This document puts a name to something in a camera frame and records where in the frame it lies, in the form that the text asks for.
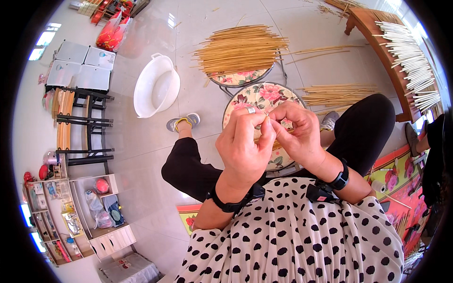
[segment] white plastic basin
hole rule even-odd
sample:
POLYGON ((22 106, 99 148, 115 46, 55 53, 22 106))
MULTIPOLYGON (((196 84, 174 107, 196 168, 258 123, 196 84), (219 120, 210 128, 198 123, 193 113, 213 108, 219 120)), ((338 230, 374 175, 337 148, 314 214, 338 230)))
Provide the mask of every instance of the white plastic basin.
POLYGON ((156 53, 143 69, 134 90, 138 118, 149 118, 168 109, 179 93, 181 80, 167 56, 156 53))

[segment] hand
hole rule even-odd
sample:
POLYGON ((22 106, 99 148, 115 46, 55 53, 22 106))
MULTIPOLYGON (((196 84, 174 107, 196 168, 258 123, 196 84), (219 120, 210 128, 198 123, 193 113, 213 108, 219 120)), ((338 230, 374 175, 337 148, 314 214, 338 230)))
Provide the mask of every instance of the hand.
POLYGON ((285 101, 269 113, 269 118, 277 133, 277 141, 288 155, 305 169, 316 174, 316 169, 323 163, 326 156, 321 147, 317 116, 296 103, 285 101), (283 118, 293 122, 292 134, 277 122, 283 118))
POLYGON ((255 108, 235 110, 216 141, 216 148, 225 164, 221 179, 235 189, 249 190, 266 169, 276 133, 269 117, 255 108), (253 141, 255 127, 261 124, 260 140, 253 141))

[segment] white storage box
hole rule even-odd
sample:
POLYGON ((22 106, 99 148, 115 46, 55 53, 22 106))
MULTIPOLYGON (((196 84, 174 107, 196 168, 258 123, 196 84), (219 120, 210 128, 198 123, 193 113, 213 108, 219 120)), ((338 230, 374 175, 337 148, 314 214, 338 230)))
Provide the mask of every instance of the white storage box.
POLYGON ((78 88, 106 91, 109 89, 110 70, 91 65, 82 65, 77 78, 78 88))
POLYGON ((106 50, 102 50, 96 47, 90 47, 88 49, 87 57, 85 58, 85 64, 96 67, 113 70, 113 63, 115 63, 116 54, 106 50))
POLYGON ((79 63, 55 60, 47 79, 48 86, 69 86, 73 76, 77 76, 82 65, 79 63))
POLYGON ((63 41, 55 59, 82 65, 87 56, 87 52, 88 46, 63 41))

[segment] brown shoe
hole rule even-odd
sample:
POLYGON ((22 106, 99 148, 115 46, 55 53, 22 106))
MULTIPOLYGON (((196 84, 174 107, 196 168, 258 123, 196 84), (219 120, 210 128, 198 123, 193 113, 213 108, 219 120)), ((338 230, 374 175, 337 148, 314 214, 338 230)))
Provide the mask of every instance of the brown shoe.
POLYGON ((410 147, 410 152, 413 157, 419 156, 420 153, 417 152, 416 145, 419 142, 417 137, 417 132, 412 128, 412 125, 408 122, 405 125, 406 140, 410 147))

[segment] floral cushion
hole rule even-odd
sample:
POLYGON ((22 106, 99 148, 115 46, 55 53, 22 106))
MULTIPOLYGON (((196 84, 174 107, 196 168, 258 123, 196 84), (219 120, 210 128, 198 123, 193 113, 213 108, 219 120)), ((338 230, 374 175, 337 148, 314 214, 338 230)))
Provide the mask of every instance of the floral cushion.
POLYGON ((240 86, 245 83, 251 82, 252 80, 256 80, 257 78, 261 77, 267 70, 268 69, 240 72, 231 75, 213 77, 212 79, 223 85, 240 86))
MULTIPOLYGON (((301 106, 300 100, 297 96, 289 89, 284 86, 266 82, 266 83, 256 83, 241 89, 231 101, 228 103, 223 114, 223 123, 222 128, 228 124, 230 120, 230 115, 233 110, 241 109, 247 106, 256 106, 260 108, 264 113, 269 113, 272 109, 277 107, 283 101, 293 101, 301 106)), ((293 123, 288 119, 283 119, 281 124, 287 128, 291 129, 293 123)), ((260 127, 255 128, 254 138, 257 139, 261 136, 260 127)), ((286 151, 283 148, 276 149, 272 151, 269 163, 267 164, 266 171, 277 171, 291 165, 294 160, 289 157, 286 151)))

